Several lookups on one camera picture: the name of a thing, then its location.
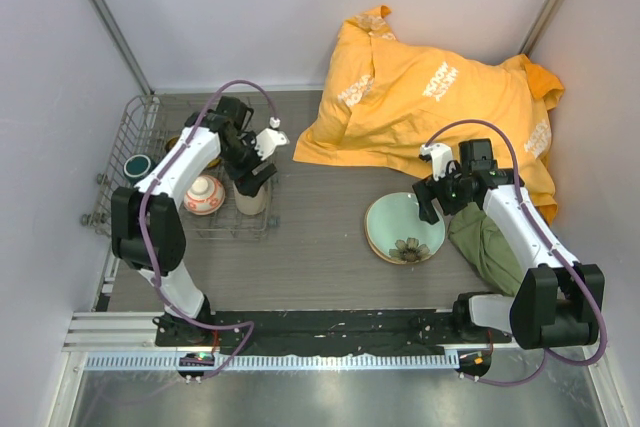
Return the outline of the beige tall cup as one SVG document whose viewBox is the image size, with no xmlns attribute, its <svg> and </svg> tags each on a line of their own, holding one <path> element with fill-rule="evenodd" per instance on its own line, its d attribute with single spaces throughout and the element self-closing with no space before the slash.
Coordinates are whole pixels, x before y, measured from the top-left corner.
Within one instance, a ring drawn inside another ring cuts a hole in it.
<svg viewBox="0 0 640 427">
<path fill-rule="evenodd" d="M 262 185 L 255 196 L 241 194 L 236 183 L 232 184 L 237 210 L 247 216 L 255 216 L 263 212 L 267 203 L 267 190 Z"/>
</svg>

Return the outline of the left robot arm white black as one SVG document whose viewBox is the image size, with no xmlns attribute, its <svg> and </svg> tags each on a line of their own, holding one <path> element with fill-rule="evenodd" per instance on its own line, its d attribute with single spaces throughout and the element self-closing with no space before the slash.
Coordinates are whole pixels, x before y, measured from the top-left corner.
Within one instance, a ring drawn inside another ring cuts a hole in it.
<svg viewBox="0 0 640 427">
<path fill-rule="evenodd" d="M 179 210 L 205 167 L 220 159 L 238 192 L 254 197 L 276 173 L 271 162 L 288 144 L 280 120 L 271 116 L 260 132 L 245 121 L 251 109 L 240 99 L 214 96 L 191 114 L 176 144 L 144 178 L 111 196 L 113 254 L 138 271 L 156 290 L 166 314 L 180 319 L 179 335 L 205 344 L 213 332 L 210 307 L 184 262 L 186 236 Z"/>
</svg>

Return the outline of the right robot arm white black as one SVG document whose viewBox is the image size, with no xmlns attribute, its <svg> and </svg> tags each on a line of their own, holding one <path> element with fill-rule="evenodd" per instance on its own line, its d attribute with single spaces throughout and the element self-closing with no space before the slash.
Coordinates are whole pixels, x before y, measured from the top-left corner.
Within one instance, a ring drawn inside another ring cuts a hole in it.
<svg viewBox="0 0 640 427">
<path fill-rule="evenodd" d="M 462 294 L 454 304 L 451 327 L 472 342 L 487 328 L 512 336 L 523 349 L 592 345 L 604 275 L 583 264 L 551 232 L 533 206 L 519 175 L 500 168 L 489 140 L 460 143 L 455 157 L 443 143 L 423 145 L 419 157 L 432 173 L 413 185 L 422 221 L 453 215 L 474 204 L 504 235 L 524 277 L 513 296 Z"/>
</svg>

